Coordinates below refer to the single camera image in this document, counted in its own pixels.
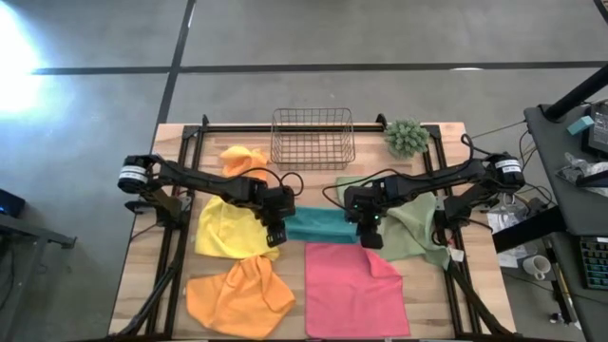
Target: cloth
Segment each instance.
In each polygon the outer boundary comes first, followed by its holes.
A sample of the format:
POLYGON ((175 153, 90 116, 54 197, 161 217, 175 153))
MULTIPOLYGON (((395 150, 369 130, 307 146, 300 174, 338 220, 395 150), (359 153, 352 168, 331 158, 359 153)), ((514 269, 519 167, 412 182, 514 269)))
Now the cloth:
MULTIPOLYGON (((361 178, 341 177, 336 182, 339 185, 359 179, 361 178)), ((345 190, 346 186, 337 188, 341 203, 344 203, 345 190)), ((400 207, 390 208, 378 226, 384 247, 373 251, 388 261, 423 256, 427 262, 446 270, 449 252, 446 247, 434 244, 430 238, 435 205, 435 196, 425 193, 400 207)))
POLYGON ((205 328, 245 338, 268 336, 294 304, 294 294, 264 256, 237 261, 227 274, 186 284, 190 315, 205 328))
MULTIPOLYGON (((266 167, 268 162, 268 158, 262 154, 260 149, 254 148, 250 151, 243 146, 232 146, 223 151, 219 157, 224 163, 222 170, 224 176, 236 176, 250 168, 266 167)), ((266 171, 263 170, 252 171, 244 176, 266 181, 266 171)))
POLYGON ((309 242, 356 243, 356 225, 344 220, 344 211, 327 208, 296 207, 295 215, 285 218, 287 239, 309 242))
POLYGON ((211 257, 278 257, 278 248, 268 247, 266 228, 247 208, 237 208, 213 196, 200 213, 195 252, 211 257))
POLYGON ((408 336, 402 277, 358 244, 306 244, 306 333, 314 338, 408 336))

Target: green plant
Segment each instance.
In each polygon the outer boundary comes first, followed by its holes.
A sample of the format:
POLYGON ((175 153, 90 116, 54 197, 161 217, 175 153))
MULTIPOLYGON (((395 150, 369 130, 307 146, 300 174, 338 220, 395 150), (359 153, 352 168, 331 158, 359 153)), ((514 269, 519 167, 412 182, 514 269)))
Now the green plant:
POLYGON ((395 158, 411 158, 427 152, 428 131, 414 120, 397 120, 387 127, 389 152, 395 158))

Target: gray floor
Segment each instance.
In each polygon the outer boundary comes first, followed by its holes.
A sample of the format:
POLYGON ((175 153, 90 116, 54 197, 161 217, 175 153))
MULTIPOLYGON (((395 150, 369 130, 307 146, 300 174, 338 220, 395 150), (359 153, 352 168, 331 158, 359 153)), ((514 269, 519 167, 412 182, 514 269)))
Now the gray floor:
MULTIPOLYGON (((147 153, 166 75, 22 76, 27 67, 169 66, 185 0, 9 1, 0 29, 0 188, 26 219, 78 236, 49 249, 18 340, 105 335, 133 217, 116 176, 147 153)), ((199 0, 184 66, 605 60, 608 28, 591 0, 199 0)), ((181 75, 167 121, 268 122, 280 106, 347 106, 357 121, 464 121, 471 134, 523 119, 593 69, 181 75)), ((517 152, 524 127, 483 137, 517 152)), ((548 186, 538 158, 526 178, 548 186)), ((546 317, 549 293, 505 279, 518 331, 583 340, 546 317)))

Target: metal wire basket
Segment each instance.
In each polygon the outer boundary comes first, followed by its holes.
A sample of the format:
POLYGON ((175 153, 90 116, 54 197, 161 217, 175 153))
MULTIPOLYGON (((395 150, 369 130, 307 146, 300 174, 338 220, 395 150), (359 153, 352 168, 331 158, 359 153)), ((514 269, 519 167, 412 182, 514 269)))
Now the metal wire basket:
POLYGON ((354 161, 348 108, 279 108, 273 114, 271 161, 280 170, 341 170, 354 161))

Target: pink cloth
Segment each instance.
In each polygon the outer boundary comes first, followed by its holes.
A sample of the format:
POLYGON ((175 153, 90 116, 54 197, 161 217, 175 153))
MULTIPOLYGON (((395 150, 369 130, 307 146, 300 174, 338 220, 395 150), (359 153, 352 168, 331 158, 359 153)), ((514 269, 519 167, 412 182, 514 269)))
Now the pink cloth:
POLYGON ((402 277, 359 244, 306 244, 306 333, 311 337, 409 336, 402 277))

